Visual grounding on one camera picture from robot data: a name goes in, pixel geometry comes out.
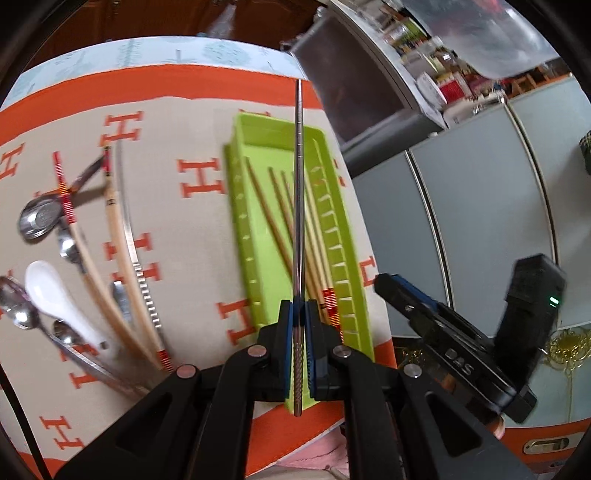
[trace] green plastic tray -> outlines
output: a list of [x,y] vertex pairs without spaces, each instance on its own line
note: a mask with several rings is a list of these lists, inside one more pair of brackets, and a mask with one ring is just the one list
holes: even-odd
[[[281,171],[287,173],[293,186],[294,136],[293,122],[239,113],[234,121],[232,142],[226,147],[230,199],[242,274],[252,321],[257,330],[277,321],[280,301],[291,299],[292,288],[291,277],[281,261],[246,169],[246,158],[250,159],[284,244],[289,247],[289,233],[275,199],[268,167],[275,170],[281,187]],[[318,128],[304,127],[304,166],[320,218],[343,341],[373,359],[365,292],[355,247],[332,156],[324,133]]]

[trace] plastic bag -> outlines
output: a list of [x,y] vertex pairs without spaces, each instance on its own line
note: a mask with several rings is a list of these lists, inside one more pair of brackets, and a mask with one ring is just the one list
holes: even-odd
[[217,17],[209,28],[206,34],[209,38],[232,38],[232,31],[234,30],[234,16],[236,14],[236,5],[229,4],[223,12]]
[[431,35],[483,77],[501,79],[558,57],[550,43],[504,0],[404,0]]

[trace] tablecloth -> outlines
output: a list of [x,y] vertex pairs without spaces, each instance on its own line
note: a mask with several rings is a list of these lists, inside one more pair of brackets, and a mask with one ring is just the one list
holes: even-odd
[[[287,77],[171,64],[82,76],[8,106],[0,112],[0,272],[22,281],[31,261],[50,261],[89,319],[107,329],[75,266],[60,258],[55,233],[26,244],[16,221],[36,192],[56,187],[54,150],[61,152],[72,181],[100,155],[105,138],[122,139],[135,239],[174,360],[199,368],[222,363],[255,340],[234,242],[223,146],[239,111],[293,120],[293,103],[294,80]],[[304,107],[305,123],[327,134],[364,280],[376,359],[388,364],[393,350],[385,305],[372,291],[373,252],[338,143],[308,82]],[[117,277],[116,251],[101,185],[97,176],[79,194],[76,213],[103,279],[110,281]],[[131,406],[60,357],[40,332],[18,330],[5,315],[0,362],[53,472]],[[257,404],[247,473],[296,450],[342,416],[337,403],[318,404],[300,419],[282,405]],[[3,395],[0,419],[30,460]]]

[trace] wooden chopstick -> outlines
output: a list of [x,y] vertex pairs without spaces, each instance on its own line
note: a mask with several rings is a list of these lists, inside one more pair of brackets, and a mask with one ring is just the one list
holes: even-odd
[[90,256],[90,252],[84,241],[82,231],[76,222],[76,215],[74,214],[70,193],[63,176],[59,152],[53,153],[53,160],[64,213],[66,214],[70,232],[72,233],[74,243],[76,244],[76,248],[78,249],[80,258],[82,259],[82,264],[86,271],[83,274],[83,278],[85,279],[87,288],[90,290],[94,301],[97,302],[101,313],[104,315],[105,319],[115,331],[117,336],[121,339],[123,344],[129,349],[130,353],[137,358],[146,358],[155,367],[159,368],[160,363],[154,359],[154,356],[151,354],[151,352],[137,339],[135,333],[131,330],[123,318],[121,310],[103,283],[99,270]]
[[[292,206],[291,212],[293,214],[293,197],[291,195],[291,188],[289,186],[289,183],[287,181],[287,177],[285,176],[285,172],[282,171],[281,172],[281,177],[283,179],[283,186],[285,188],[285,193],[288,197],[289,200],[289,204]],[[275,194],[281,196],[281,193],[277,193],[279,191],[279,185],[277,185],[277,189],[275,190]],[[311,238],[311,225],[310,225],[310,219],[309,219],[309,209],[306,208],[304,209],[305,211],[305,220],[306,220],[306,248],[304,249],[304,252],[306,254],[306,266],[308,266],[308,264],[311,265],[311,267],[309,268],[309,271],[312,272],[312,276],[313,276],[313,280],[314,280],[314,288],[315,288],[315,292],[317,295],[317,299],[319,301],[319,306],[320,306],[320,314],[324,320],[325,323],[330,323],[330,317],[328,315],[328,310],[327,310],[327,301],[329,300],[329,298],[327,298],[327,296],[324,294],[323,291],[323,287],[322,287],[322,281],[319,280],[320,278],[320,274],[319,274],[319,269],[318,266],[321,266],[320,263],[318,261],[314,261],[315,257],[313,255],[310,254],[310,250],[312,249],[313,251],[313,241]]]
[[339,308],[332,283],[328,256],[326,255],[324,240],[322,238],[322,227],[320,226],[320,218],[318,217],[316,203],[314,202],[314,193],[312,192],[312,187],[307,177],[304,177],[304,194],[306,195],[306,203],[309,205],[306,212],[310,212],[311,225],[308,227],[308,230],[310,230],[313,237],[312,248],[314,249],[314,254],[320,264],[320,271],[322,272],[322,294],[324,296],[328,321],[339,331],[342,340],[343,332],[340,327]]
[[155,355],[157,361],[160,363],[160,368],[167,372],[173,372],[174,368],[170,360],[164,342],[159,337],[158,332],[154,327],[154,323],[150,318],[148,309],[146,308],[144,296],[138,283],[138,276],[136,269],[129,256],[127,249],[127,240],[124,231],[123,212],[121,204],[119,203],[119,197],[115,188],[113,187],[113,180],[111,175],[111,148],[105,147],[105,154],[103,156],[103,170],[105,174],[105,213],[107,216],[107,224],[109,226],[109,233],[111,240],[117,248],[117,265],[119,271],[123,274],[125,280],[125,291],[129,298],[129,305],[133,312],[133,317],[136,322],[139,323],[141,331],[152,352]]
[[[290,214],[287,211],[287,207],[285,206],[285,201],[283,199],[283,195],[281,194],[281,190],[279,188],[279,184],[277,183],[277,179],[275,178],[275,171],[272,167],[269,167],[269,176],[271,178],[271,183],[273,185],[273,190],[275,191],[275,197],[277,198],[277,203],[279,204],[279,208],[281,210],[281,216],[283,217],[283,222],[285,223],[285,227],[290,233],[290,243],[291,247],[293,248],[293,236],[294,236],[294,228],[293,228],[293,221],[290,218]],[[314,294],[316,295],[316,299],[322,299],[322,290],[320,289],[320,282],[318,281],[318,272],[316,270],[316,266],[314,262],[311,261],[309,250],[307,248],[304,249],[304,256],[306,258],[306,269],[307,272],[310,274],[311,277],[311,285],[313,286]]]
[[[252,169],[251,159],[248,157],[246,157],[246,169],[248,170],[248,174],[251,177],[251,181],[252,181],[252,185],[254,186],[254,189],[255,189],[256,197],[259,201],[259,204],[261,205],[263,214],[265,215],[265,219],[267,220],[267,225],[269,226],[269,228],[271,230],[271,233],[273,235],[273,239],[275,240],[275,244],[277,246],[277,249],[279,250],[279,254],[281,256],[281,259],[283,260],[283,264],[285,266],[285,269],[287,270],[287,274],[288,274],[289,278],[291,278],[291,273],[292,273],[292,269],[293,269],[293,264],[291,262],[291,258],[289,256],[289,253],[287,252],[287,248],[285,247],[283,240],[281,239],[281,234],[279,232],[279,229],[277,228],[277,225],[275,224],[275,220],[273,220],[273,214],[271,213],[271,210],[269,209],[269,205],[268,205],[267,201],[265,200],[265,195],[262,192],[261,184],[259,183],[258,178],[256,177],[256,174],[254,173],[254,171]],[[310,282],[310,279],[308,276],[306,276],[306,289],[308,290],[309,296],[311,296],[314,293],[313,285],[311,285],[311,282]]]

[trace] metal spoon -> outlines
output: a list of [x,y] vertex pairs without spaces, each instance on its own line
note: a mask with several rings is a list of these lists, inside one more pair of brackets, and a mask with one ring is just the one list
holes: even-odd
[[57,225],[57,243],[60,246],[60,257],[65,258],[68,262],[78,265],[80,272],[84,274],[84,266],[80,253],[76,248],[76,243],[70,233],[66,217],[62,216]]
[[[69,192],[74,195],[90,178],[100,170],[103,157],[101,156],[91,163],[78,175],[72,183]],[[39,195],[30,200],[22,209],[18,217],[18,231],[25,240],[34,240],[49,233],[64,215],[59,193],[53,191]]]
[[71,346],[82,345],[84,343],[80,334],[63,320],[53,322],[53,334],[62,342]]
[[88,357],[77,352],[71,345],[50,333],[42,324],[39,311],[31,302],[25,289],[14,279],[0,277],[0,308],[11,318],[16,327],[23,330],[41,330],[41,333],[49,341],[62,351],[66,357],[84,370],[85,373],[92,375],[114,390],[133,399],[137,399],[148,393],[145,387],[122,381],[103,366],[93,362]]
[[62,215],[59,195],[39,196],[23,208],[18,218],[18,231],[25,240],[34,240],[50,232]]
[[[80,273],[82,275],[86,275],[84,265],[82,264],[82,259],[80,258],[80,253],[76,248],[76,243],[72,238],[72,234],[70,233],[70,228],[65,217],[61,217],[57,225],[57,243],[60,246],[60,256],[68,260],[68,262],[77,265]],[[121,310],[125,321],[129,323],[131,327],[134,327],[133,318],[129,308],[129,298],[127,296],[127,292],[125,291],[124,285],[120,281],[114,281],[111,284],[111,296],[115,300],[119,310]]]

